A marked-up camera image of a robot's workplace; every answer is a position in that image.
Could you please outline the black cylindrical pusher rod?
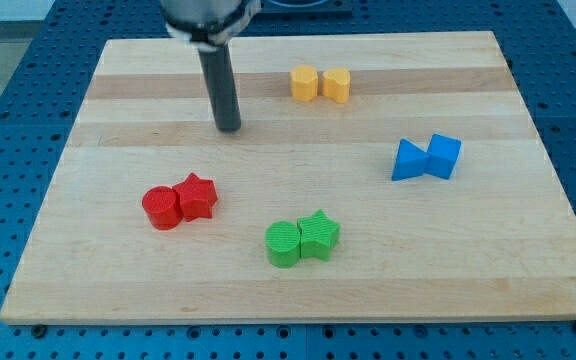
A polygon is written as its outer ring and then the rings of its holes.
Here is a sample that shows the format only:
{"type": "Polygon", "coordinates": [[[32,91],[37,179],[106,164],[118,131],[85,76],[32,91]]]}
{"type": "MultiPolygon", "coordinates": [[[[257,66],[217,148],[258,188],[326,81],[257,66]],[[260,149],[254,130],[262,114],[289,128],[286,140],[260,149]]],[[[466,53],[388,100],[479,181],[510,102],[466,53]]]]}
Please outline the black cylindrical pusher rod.
{"type": "Polygon", "coordinates": [[[199,59],[216,128],[237,132],[242,121],[228,44],[200,50],[199,59]]]}

